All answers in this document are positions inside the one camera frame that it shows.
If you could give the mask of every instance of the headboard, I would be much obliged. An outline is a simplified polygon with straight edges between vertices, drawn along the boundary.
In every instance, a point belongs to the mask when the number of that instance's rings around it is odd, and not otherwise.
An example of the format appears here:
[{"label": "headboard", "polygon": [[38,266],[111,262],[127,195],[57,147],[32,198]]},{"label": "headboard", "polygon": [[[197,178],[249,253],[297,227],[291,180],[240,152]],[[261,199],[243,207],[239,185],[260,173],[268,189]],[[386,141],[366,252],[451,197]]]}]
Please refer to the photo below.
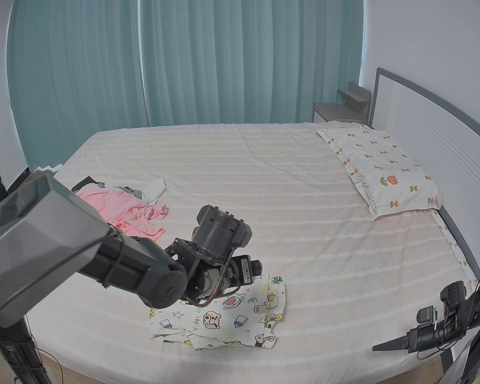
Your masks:
[{"label": "headboard", "polygon": [[378,68],[369,126],[389,131],[432,176],[444,198],[440,215],[480,278],[480,124],[425,88]]}]

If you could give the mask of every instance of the bed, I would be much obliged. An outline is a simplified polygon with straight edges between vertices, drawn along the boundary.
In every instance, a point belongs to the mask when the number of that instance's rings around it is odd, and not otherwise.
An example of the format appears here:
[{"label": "bed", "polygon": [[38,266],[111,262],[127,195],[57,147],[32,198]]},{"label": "bed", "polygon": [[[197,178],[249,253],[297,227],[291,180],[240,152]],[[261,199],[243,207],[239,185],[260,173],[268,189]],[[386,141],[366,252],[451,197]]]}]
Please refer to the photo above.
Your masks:
[{"label": "bed", "polygon": [[[389,86],[375,97],[389,95]],[[397,138],[398,126],[390,127],[392,116],[385,115],[389,103],[377,101],[379,117],[371,123]],[[469,295],[466,276],[427,211],[371,222],[317,129],[313,123],[219,124],[99,132],[56,175],[68,188],[86,176],[138,189],[163,177],[161,202],[169,214],[161,222],[162,247],[175,237],[189,239],[205,204],[243,218],[253,232],[246,253],[286,284],[273,349],[199,352],[150,340],[149,310],[136,296],[79,274],[29,313],[39,347],[108,384],[372,384],[424,364],[404,351],[372,352],[372,345],[415,327],[418,309],[441,308],[439,292],[449,283],[464,280]],[[444,198],[448,208],[452,197]],[[465,221],[459,222],[457,236]],[[473,264],[470,248],[465,254]]]}]

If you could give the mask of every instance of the curtain fold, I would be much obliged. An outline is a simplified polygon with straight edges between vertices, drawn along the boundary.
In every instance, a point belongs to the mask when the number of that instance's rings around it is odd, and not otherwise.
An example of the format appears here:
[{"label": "curtain fold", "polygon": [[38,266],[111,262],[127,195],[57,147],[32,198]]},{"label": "curtain fold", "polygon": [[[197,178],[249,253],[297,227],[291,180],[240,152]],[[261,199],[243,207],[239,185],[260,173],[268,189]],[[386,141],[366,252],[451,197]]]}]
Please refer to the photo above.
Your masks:
[{"label": "curtain fold", "polygon": [[358,82],[362,0],[16,0],[12,110],[31,168],[98,131],[312,121]]}]

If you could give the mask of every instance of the gray garment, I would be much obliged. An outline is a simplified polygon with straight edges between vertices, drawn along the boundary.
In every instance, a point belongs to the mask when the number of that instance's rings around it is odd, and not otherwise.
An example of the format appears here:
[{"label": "gray garment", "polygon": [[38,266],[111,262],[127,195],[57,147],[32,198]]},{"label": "gray garment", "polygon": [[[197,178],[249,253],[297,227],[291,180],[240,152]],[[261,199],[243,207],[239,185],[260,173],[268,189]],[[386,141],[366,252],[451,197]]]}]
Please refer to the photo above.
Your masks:
[{"label": "gray garment", "polygon": [[[97,185],[100,188],[105,188],[104,183],[97,183]],[[114,188],[121,189],[122,191],[127,192],[127,193],[135,196],[137,199],[140,199],[140,200],[142,199],[142,191],[139,190],[139,189],[133,189],[133,188],[130,188],[130,187],[114,187]]]}]

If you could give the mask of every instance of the pillow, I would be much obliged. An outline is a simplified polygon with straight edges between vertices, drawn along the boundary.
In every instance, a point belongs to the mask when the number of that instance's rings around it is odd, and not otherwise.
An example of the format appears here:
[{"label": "pillow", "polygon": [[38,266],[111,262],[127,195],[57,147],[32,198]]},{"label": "pillow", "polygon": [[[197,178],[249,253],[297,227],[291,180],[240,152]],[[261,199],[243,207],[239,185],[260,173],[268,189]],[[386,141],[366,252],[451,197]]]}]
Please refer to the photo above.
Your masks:
[{"label": "pillow", "polygon": [[387,131],[324,126],[317,132],[367,202],[372,221],[382,215],[442,206],[432,178]]}]

